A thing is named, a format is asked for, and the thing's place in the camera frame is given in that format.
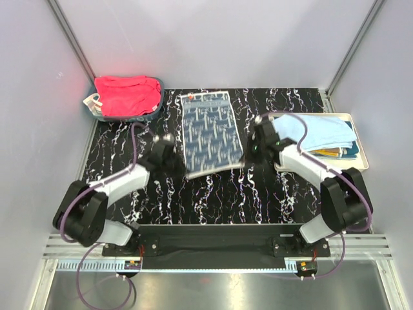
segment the black marble tabletop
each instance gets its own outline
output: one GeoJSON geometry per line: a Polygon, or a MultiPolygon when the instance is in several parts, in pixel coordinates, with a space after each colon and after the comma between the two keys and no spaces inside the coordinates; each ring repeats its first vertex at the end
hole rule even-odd
{"type": "MultiPolygon", "coordinates": [[[[166,90],[164,109],[148,128],[137,129],[139,154],[151,147],[148,129],[176,137],[182,151],[181,94],[205,89],[166,90]]],[[[316,88],[228,89],[245,146],[254,118],[266,112],[323,112],[316,88]]],[[[130,123],[101,123],[92,141],[83,179],[98,180],[132,162],[130,123]]],[[[108,208],[108,219],[140,224],[302,223],[317,214],[319,194],[290,172],[269,165],[223,171],[193,180],[172,177],[150,180],[108,208]]]]}

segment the red towel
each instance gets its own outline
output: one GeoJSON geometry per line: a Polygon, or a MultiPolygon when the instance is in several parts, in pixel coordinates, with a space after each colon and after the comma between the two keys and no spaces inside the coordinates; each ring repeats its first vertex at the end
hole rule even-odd
{"type": "Polygon", "coordinates": [[[95,78],[103,116],[129,118],[152,113],[161,101],[159,81],[147,76],[95,78]]]}

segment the reflective metal floor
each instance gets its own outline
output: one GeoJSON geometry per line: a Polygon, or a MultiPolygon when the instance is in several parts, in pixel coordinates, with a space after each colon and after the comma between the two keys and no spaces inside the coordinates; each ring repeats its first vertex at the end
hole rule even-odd
{"type": "MultiPolygon", "coordinates": [[[[321,262],[319,274],[332,268],[321,262]]],[[[82,273],[87,291],[107,273],[82,273]]],[[[289,274],[277,276],[293,277],[289,274]]],[[[133,278],[137,289],[125,309],[269,310],[269,309],[390,309],[374,262],[344,262],[336,274],[316,281],[280,280],[269,274],[148,274],[133,278]]],[[[118,306],[128,286],[114,278],[85,297],[93,306],[118,306]]],[[[55,274],[47,310],[86,309],[76,298],[75,273],[55,274]]]]}

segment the light blue towel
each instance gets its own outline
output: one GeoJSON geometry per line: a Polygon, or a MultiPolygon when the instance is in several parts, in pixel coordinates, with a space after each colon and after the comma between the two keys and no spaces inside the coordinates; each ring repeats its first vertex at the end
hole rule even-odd
{"type": "MultiPolygon", "coordinates": [[[[357,137],[345,121],[336,117],[321,117],[298,114],[308,127],[307,137],[301,147],[307,151],[352,147],[357,137]]],[[[280,139],[290,138],[298,142],[304,135],[301,122],[288,114],[272,121],[280,139]]]]}

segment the metal corner post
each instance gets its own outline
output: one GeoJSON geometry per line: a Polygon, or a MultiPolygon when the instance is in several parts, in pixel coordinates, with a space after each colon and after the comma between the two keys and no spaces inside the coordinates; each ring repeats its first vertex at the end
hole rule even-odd
{"type": "Polygon", "coordinates": [[[61,27],[63,33],[65,34],[66,38],[68,39],[68,42],[70,46],[72,47],[76,57],[78,58],[81,66],[83,67],[83,70],[85,70],[86,75],[88,76],[90,82],[93,84],[94,79],[96,77],[92,67],[90,66],[89,61],[87,60],[85,53],[83,52],[79,41],[77,40],[74,31],[72,30],[72,27],[70,26],[65,13],[63,12],[59,1],[58,0],[46,0],[47,4],[51,8],[53,14],[55,15],[55,18],[57,22],[59,23],[59,26],[61,27]]]}
{"type": "Polygon", "coordinates": [[[334,76],[330,86],[328,86],[328,88],[326,89],[326,93],[328,97],[330,97],[332,93],[334,92],[334,90],[336,89],[337,84],[339,83],[340,79],[343,77],[343,74],[345,73],[348,65],[350,64],[354,54],[357,52],[357,49],[359,48],[360,43],[364,39],[366,33],[368,32],[371,25],[373,24],[373,21],[378,16],[385,2],[386,0],[375,0],[374,1],[372,7],[368,11],[366,18],[361,24],[361,27],[358,33],[356,34],[356,37],[354,38],[349,50],[347,51],[346,56],[341,62],[340,67],[338,68],[338,71],[336,72],[336,75],[334,76]]]}

